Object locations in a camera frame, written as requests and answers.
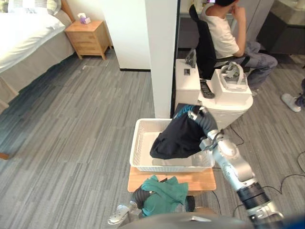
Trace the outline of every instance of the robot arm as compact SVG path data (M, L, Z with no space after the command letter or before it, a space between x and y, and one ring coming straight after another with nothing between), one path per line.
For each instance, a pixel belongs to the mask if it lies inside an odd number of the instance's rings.
M225 178L237 192L250 220L256 227L278 228L283 215L265 194L255 178L250 165L242 158L237 146L228 136L219 132L213 116L206 108L198 114L188 113L203 129L207 138L200 143L202 150L212 150L215 161Z

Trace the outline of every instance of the gray carpet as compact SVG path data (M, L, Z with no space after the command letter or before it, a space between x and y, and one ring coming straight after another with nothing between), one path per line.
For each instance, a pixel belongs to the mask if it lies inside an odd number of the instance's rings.
M25 88L0 115L0 229L105 228L119 203L128 202L129 153L137 119L154 117L150 73L120 72L114 51L107 60L72 56ZM289 174L302 174L305 111L296 114L280 100L297 95L303 56L277 56L279 65L232 124L245 143L241 154L261 185L279 189ZM241 139L230 129L237 144ZM305 155L299 162L305 168ZM240 203L215 169L223 215ZM305 179L290 177L283 195L266 188L285 215L305 214ZM212 192L197 206L219 213ZM236 216L247 220L239 207Z

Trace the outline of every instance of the laundry basket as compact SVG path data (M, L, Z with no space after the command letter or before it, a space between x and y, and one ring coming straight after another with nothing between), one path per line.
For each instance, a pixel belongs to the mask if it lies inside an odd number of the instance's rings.
M159 133L166 129L171 119L139 119L135 125L130 165L140 171L151 172L201 172L214 166L211 151L201 151L188 158L158 159L149 152Z

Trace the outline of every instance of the man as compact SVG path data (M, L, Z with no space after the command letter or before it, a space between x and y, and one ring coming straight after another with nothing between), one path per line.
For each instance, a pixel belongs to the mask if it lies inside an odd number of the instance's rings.
M303 92L298 98L294 98L288 93L282 95L282 101L294 112L300 112L301 107L305 107L305 79L302 80Z
M216 58L229 56L241 57L244 53L250 56L246 67L254 68L248 76L248 84L253 94L254 90L266 80L271 71L277 66L277 60L269 55L259 53L261 45L257 42L247 42L246 46L246 17L245 10L237 6L239 0L216 0L215 4L207 4L202 13L201 19L207 22L211 37L214 43ZM233 17L237 20L237 39L232 35L226 14L232 11Z

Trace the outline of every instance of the wooden table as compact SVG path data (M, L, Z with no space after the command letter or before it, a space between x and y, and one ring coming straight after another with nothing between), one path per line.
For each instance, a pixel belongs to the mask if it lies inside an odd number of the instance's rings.
M156 175L159 180L166 177L171 178L176 176L179 183L187 182L189 184L188 195L197 196L205 191L213 191L216 189L216 182L213 170L206 169L203 172L192 173L156 173L156 172L142 172L135 167L130 167L128 188L129 192L134 192L147 178Z
M100 55L106 60L105 51L112 47L104 21L92 21L89 24L75 21L65 32L80 59L82 55Z

